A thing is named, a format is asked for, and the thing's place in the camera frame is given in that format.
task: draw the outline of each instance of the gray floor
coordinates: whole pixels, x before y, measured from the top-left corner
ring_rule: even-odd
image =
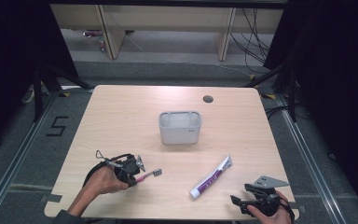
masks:
[[[89,84],[134,85],[192,85],[192,86],[240,86],[250,81],[249,75],[261,76],[252,70],[266,72],[257,60],[245,55],[233,41],[228,46],[227,59],[217,60],[213,34],[176,32],[134,32],[125,39],[116,60],[110,60],[100,50],[98,37],[86,38],[82,31],[62,31],[80,77]],[[272,35],[262,35],[269,44]],[[72,85],[61,80],[62,85]],[[273,80],[258,87],[260,93],[271,93]],[[0,223],[49,223],[44,216],[44,196],[52,190],[67,150],[76,133],[91,93],[72,92],[68,97],[55,99],[46,120],[26,155],[7,196],[0,206]],[[274,99],[262,99],[265,108],[279,104]],[[358,223],[358,198],[339,166],[327,158],[328,147],[305,107],[297,107],[297,125],[306,140],[328,188],[333,192],[338,207],[347,223]],[[58,116],[59,125],[65,126],[62,136],[51,124]],[[21,146],[34,118],[33,102],[19,107],[12,121],[1,133],[0,179],[14,154]],[[296,223],[334,223],[329,216],[323,198],[315,187],[298,144],[284,119],[278,112],[269,119],[283,165],[302,212]],[[120,220],[120,223],[132,223]],[[115,223],[105,220],[102,223]]]

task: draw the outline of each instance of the wooden table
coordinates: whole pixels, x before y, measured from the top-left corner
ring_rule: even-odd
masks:
[[[203,97],[213,97],[205,103]],[[196,110],[202,116],[194,145],[161,143],[158,115]],[[261,175],[287,181],[282,160],[255,89],[167,86],[98,86],[80,122],[45,213],[55,217],[67,209],[88,171],[105,157],[141,155],[147,172],[161,168],[137,186],[99,196],[83,217],[138,219],[246,220],[230,195],[253,200],[243,184]],[[189,192],[227,155],[233,166],[197,200]],[[294,201],[290,187],[278,188]]]

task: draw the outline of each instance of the floor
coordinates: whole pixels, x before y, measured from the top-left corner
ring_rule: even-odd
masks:
[[[119,66],[121,63],[146,63],[153,69],[154,64],[188,64],[211,65],[227,69],[230,72],[251,75],[252,70],[245,69],[262,66],[262,63],[246,55],[231,38],[227,57],[224,62],[217,60],[214,46],[214,34],[186,32],[140,32],[127,33],[127,36],[115,60],[107,57],[101,49],[100,37],[85,37],[84,31],[62,30],[68,49],[78,66],[91,63],[104,63]],[[234,35],[244,46],[246,41],[240,34]],[[260,39],[269,46],[273,35],[261,35]],[[258,57],[262,58],[257,46],[249,46]],[[276,99],[262,100],[266,109],[284,105],[284,96]],[[70,114],[64,122],[73,124],[66,134],[73,136],[76,125],[81,120],[90,94],[73,94],[71,101],[59,97],[49,111],[45,126],[62,114]],[[296,201],[300,206],[300,218],[296,223],[358,223],[358,199],[351,189],[346,177],[340,172],[337,164],[327,157],[328,147],[312,123],[306,108],[299,107],[296,114],[297,123],[291,122],[284,111],[271,116],[269,123],[274,133],[282,161],[292,185]],[[25,104],[15,115],[13,121],[2,133],[5,143],[0,146],[0,180],[8,165],[16,156],[16,151],[27,138],[34,115],[33,106]],[[42,129],[30,144],[32,150],[27,152],[21,162],[21,169],[14,174],[13,183],[7,196],[0,202],[0,223],[49,223],[44,217],[46,197],[51,192],[59,168],[48,167],[53,162],[60,163],[65,158],[65,150],[70,146],[70,139],[56,138],[46,143],[38,138],[46,136],[51,129]],[[105,220],[103,223],[127,223],[125,220]]]

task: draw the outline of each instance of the person's right hand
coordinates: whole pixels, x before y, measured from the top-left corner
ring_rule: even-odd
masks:
[[[280,193],[279,191],[276,191],[278,195],[283,198],[284,200],[281,200],[282,204],[287,204],[287,198]],[[277,212],[271,216],[267,217],[263,213],[260,212],[256,207],[248,205],[247,209],[249,212],[252,213],[262,224],[291,224],[290,215],[289,213],[282,207],[279,206]]]

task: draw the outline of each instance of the toothbrush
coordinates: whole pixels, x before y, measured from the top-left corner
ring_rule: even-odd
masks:
[[[148,174],[145,174],[145,175],[139,177],[138,179],[136,179],[136,182],[138,182],[138,183],[142,182],[150,175],[157,176],[157,175],[161,175],[161,174],[162,174],[161,169],[157,169],[157,170],[154,170]]]

